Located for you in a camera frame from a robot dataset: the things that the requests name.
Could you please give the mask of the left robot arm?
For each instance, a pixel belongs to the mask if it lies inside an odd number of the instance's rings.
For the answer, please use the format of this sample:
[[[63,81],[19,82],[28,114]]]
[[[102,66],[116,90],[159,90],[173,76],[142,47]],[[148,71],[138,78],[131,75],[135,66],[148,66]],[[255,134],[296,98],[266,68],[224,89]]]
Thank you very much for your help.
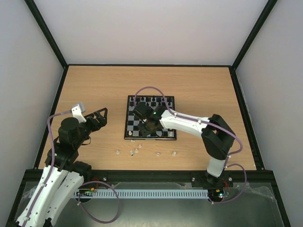
[[[91,165],[76,160],[78,149],[90,139],[92,132],[106,126],[107,109],[86,116],[83,116],[84,111],[82,104],[76,104],[68,111],[72,116],[61,121],[40,181],[15,226],[54,226],[71,196],[90,179]]]

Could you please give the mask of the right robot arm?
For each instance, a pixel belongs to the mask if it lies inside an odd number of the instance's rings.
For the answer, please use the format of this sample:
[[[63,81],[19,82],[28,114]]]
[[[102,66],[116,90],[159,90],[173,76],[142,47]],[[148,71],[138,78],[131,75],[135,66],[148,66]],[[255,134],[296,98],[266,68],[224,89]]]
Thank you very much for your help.
[[[166,106],[152,109],[144,102],[135,104],[132,110],[141,122],[138,124],[143,136],[151,135],[160,129],[186,132],[202,139],[210,156],[205,180],[211,186],[223,180],[223,171],[232,154],[242,151],[243,144],[225,120],[217,114],[212,117],[197,117],[179,113]]]

